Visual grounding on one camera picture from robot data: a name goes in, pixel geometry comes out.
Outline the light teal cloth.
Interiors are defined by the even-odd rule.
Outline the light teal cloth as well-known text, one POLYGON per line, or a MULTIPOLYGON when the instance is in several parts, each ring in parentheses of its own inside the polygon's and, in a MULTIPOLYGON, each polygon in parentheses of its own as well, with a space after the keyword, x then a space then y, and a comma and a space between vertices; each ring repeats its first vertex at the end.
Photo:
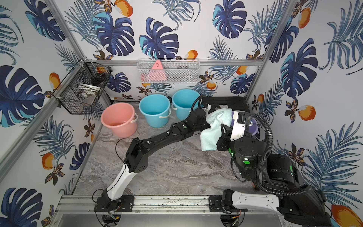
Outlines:
POLYGON ((209 128, 204 129, 200 134, 201 150, 214 151, 217 150, 216 143, 222 135, 221 125, 231 126, 232 109, 222 108, 215 110, 206 118, 209 128))

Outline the purple plastic bucket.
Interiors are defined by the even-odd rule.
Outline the purple plastic bucket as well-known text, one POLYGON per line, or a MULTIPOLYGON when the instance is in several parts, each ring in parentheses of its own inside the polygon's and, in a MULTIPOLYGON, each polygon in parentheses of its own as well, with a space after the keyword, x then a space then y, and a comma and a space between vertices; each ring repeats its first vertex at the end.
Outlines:
MULTIPOLYGON (((250 116, 250 113, 245 111, 233 111, 232 112, 232 135, 231 140, 235 141, 244 136, 244 131, 246 128, 247 118, 250 116)), ((255 135, 258 132, 259 126, 255 118, 251 118, 248 124, 248 133, 251 135, 255 135)))

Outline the pink plastic bucket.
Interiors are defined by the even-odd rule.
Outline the pink plastic bucket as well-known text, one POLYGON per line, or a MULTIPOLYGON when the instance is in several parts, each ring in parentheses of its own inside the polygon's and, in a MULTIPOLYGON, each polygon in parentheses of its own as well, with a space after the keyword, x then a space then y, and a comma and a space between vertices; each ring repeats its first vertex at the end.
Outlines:
POLYGON ((119 138, 132 136, 137 131, 138 115, 128 103, 116 103, 107 107, 102 115, 103 126, 119 138))

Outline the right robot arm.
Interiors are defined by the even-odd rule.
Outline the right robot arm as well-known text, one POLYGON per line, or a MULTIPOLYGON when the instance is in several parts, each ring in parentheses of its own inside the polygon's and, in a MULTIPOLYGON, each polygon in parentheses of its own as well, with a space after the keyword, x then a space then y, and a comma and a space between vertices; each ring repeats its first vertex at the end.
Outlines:
POLYGON ((232 128, 220 126, 219 151, 228 151, 230 162, 239 174, 251 181, 264 195, 243 194, 224 190, 215 211, 245 214, 252 209, 270 210, 301 226, 330 227, 331 217, 322 191, 307 184, 296 164, 287 156, 272 154, 273 132, 261 116, 243 114, 245 128, 238 139, 232 139, 232 128))

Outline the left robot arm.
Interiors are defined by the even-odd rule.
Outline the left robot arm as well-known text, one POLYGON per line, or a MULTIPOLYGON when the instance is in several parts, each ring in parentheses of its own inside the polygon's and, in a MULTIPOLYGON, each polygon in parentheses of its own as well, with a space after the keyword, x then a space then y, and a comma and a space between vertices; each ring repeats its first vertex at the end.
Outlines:
POLYGON ((173 123, 169 130, 140 140, 132 140, 123 161, 123 168, 113 183, 103 190, 95 202, 95 212, 116 211, 121 206, 121 197, 136 174, 148 167, 148 158, 156 151, 176 142, 183 141, 209 127, 206 121, 207 114, 202 107, 203 95, 200 95, 192 104, 188 117, 178 123, 173 123))

